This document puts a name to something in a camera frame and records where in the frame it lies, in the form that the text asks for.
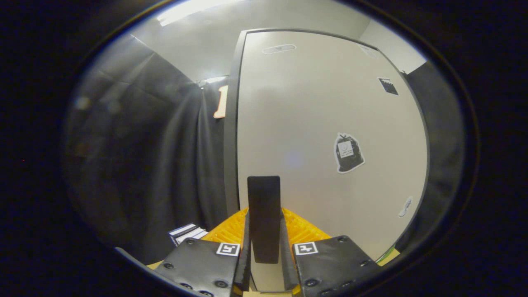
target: sticker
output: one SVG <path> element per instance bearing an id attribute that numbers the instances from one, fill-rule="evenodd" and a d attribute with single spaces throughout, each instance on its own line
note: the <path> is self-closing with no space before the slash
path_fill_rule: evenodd
<path id="1" fill-rule="evenodd" d="M 221 243 L 220 246 L 218 247 L 218 250 L 216 251 L 216 253 L 218 255 L 237 257 L 239 251 L 240 251 L 240 245 L 239 244 Z"/>
<path id="2" fill-rule="evenodd" d="M 358 47 L 360 47 L 360 49 L 366 53 L 366 55 L 368 55 L 369 57 L 371 57 L 372 59 L 377 59 L 378 58 L 378 55 L 376 54 L 376 50 L 375 49 L 371 49 L 369 47 L 366 47 L 364 45 L 361 45 L 361 44 L 358 44 L 357 45 Z"/>
<path id="3" fill-rule="evenodd" d="M 317 250 L 317 247 L 315 246 L 315 242 L 294 244 L 294 246 L 295 246 L 295 254 L 297 256 L 319 253 L 319 251 Z"/>
<path id="4" fill-rule="evenodd" d="M 225 104 L 227 103 L 228 98 L 228 87 L 223 86 L 220 89 L 220 100 L 218 100 L 218 109 L 214 112 L 214 118 L 223 118 L 225 117 Z"/>
<path id="5" fill-rule="evenodd" d="M 273 54 L 273 53 L 278 53 L 278 52 L 291 51 L 296 48 L 297 47 L 294 44 L 282 44 L 282 45 L 276 45 L 270 48 L 265 48 L 262 50 L 262 53 Z"/>
<path id="6" fill-rule="evenodd" d="M 337 133 L 334 155 L 338 173 L 347 173 L 365 163 L 359 142 L 350 134 Z"/>
<path id="7" fill-rule="evenodd" d="M 378 77 L 378 79 L 380 80 L 381 85 L 383 86 L 383 88 L 385 89 L 387 93 L 391 93 L 391 94 L 399 96 L 390 78 Z"/>
<path id="8" fill-rule="evenodd" d="M 407 214 L 407 209 L 409 209 L 411 202 L 412 202 L 412 196 L 407 198 L 407 201 L 405 202 L 405 205 L 403 206 L 403 209 L 401 210 L 401 212 L 398 214 L 398 217 L 401 218 Z"/>

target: black sticker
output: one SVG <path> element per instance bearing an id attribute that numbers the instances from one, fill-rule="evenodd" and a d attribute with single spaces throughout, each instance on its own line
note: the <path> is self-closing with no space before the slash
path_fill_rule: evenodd
<path id="1" fill-rule="evenodd" d="M 394 84 L 391 82 L 389 78 L 378 77 L 378 79 L 380 80 L 381 85 L 383 86 L 383 88 L 385 89 L 387 93 L 398 95 L 398 92 L 396 91 Z"/>
<path id="2" fill-rule="evenodd" d="M 338 173 L 350 172 L 365 163 L 359 143 L 350 134 L 337 133 L 334 154 Z"/>

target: black curtain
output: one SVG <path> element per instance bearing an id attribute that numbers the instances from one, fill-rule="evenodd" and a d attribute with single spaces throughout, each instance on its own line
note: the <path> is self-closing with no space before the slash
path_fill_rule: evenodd
<path id="1" fill-rule="evenodd" d="M 168 231 L 227 218 L 218 98 L 133 36 L 97 57 L 73 96 L 63 165 L 103 243 L 151 264 L 174 248 Z"/>

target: white wall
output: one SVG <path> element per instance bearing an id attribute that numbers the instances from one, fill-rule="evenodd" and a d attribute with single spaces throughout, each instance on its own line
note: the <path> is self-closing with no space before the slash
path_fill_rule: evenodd
<path id="1" fill-rule="evenodd" d="M 245 0 L 130 32 L 194 81 L 228 75 L 240 31 L 295 27 L 359 39 L 370 18 L 332 0 Z"/>
<path id="2" fill-rule="evenodd" d="M 426 62 L 425 58 L 407 41 L 375 20 L 370 20 L 359 40 L 380 49 L 400 71 L 406 73 L 412 72 Z"/>
<path id="3" fill-rule="evenodd" d="M 287 42 L 297 48 L 261 52 Z M 248 206 L 249 176 L 278 175 L 282 207 L 330 236 L 348 235 L 372 259 L 383 255 L 413 217 L 427 173 L 420 109 L 398 70 L 354 42 L 256 33 L 246 38 L 238 96 L 240 207 Z M 338 133 L 351 134 L 364 157 L 346 174 L 337 171 Z"/>

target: orange tag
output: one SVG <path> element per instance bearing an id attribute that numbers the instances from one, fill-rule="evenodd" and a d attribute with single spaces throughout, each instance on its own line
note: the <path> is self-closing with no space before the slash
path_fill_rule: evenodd
<path id="1" fill-rule="evenodd" d="M 220 100 L 218 101 L 218 109 L 214 112 L 214 118 L 223 118 L 225 117 L 225 103 L 228 98 L 228 87 L 223 86 L 218 89 L 220 91 Z"/>

